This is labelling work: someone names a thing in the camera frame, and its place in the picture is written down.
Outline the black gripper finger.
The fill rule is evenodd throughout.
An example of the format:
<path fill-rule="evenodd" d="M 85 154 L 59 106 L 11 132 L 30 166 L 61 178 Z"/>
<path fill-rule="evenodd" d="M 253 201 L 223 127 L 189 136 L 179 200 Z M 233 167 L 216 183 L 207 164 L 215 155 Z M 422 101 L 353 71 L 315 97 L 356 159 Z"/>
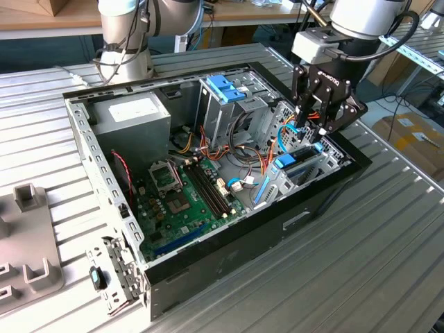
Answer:
<path fill-rule="evenodd" d="M 353 93 L 347 99 L 332 102 L 330 93 L 328 100 L 322 101 L 318 111 L 317 129 L 314 132 L 314 143 L 319 142 L 326 134 L 332 134 L 348 127 L 359 117 L 367 113 L 368 107 Z"/>
<path fill-rule="evenodd" d="M 315 84 L 309 75 L 309 70 L 302 65 L 293 68 L 292 97 L 295 105 L 295 125 L 297 128 L 305 127 L 311 107 L 312 94 Z"/>

